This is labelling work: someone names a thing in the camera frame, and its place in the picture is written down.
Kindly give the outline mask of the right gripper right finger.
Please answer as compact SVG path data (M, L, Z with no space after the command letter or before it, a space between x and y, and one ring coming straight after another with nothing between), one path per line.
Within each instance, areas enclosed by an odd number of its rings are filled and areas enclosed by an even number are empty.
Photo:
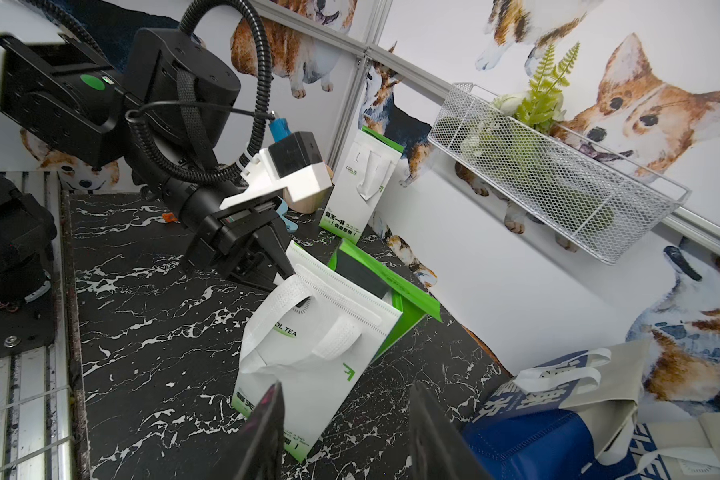
M421 381L410 389L409 431L412 479L492 479Z

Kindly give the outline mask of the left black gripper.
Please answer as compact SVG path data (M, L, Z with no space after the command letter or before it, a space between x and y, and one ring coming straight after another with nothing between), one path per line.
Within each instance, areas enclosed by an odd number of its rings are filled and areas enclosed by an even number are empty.
M277 213L280 199L259 197L207 215L195 230L180 267L191 275L213 270L222 278L261 291L295 274L290 241Z

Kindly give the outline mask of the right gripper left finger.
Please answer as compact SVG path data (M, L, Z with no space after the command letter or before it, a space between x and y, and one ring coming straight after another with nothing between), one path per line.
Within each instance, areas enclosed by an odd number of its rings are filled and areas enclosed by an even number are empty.
M280 479L284 452L285 403L274 383L232 437L231 447L215 465L216 479Z

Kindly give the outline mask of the green white takeout bag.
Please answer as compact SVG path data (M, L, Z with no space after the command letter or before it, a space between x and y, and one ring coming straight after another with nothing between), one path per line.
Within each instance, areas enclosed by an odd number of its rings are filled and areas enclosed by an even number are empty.
M319 227L357 243L403 151L400 144L362 127L335 175L334 188Z

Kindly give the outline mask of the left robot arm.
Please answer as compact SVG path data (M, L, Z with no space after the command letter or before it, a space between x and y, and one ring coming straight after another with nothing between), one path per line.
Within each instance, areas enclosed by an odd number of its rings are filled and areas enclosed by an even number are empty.
M142 28L125 71L71 14L50 1L0 1L0 112L52 152L93 170L124 160L135 181L193 232L184 262L270 290L293 269L270 180L244 176L263 146L272 83L264 24L248 1L232 8L249 26L257 61L253 125L244 155L222 164L215 147L235 114L240 82L195 38L214 8L194 1L174 28Z

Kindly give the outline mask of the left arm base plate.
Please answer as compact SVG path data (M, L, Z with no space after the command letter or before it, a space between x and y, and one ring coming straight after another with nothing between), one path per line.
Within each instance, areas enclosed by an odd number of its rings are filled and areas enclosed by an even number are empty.
M55 339L52 214L0 173L0 357Z

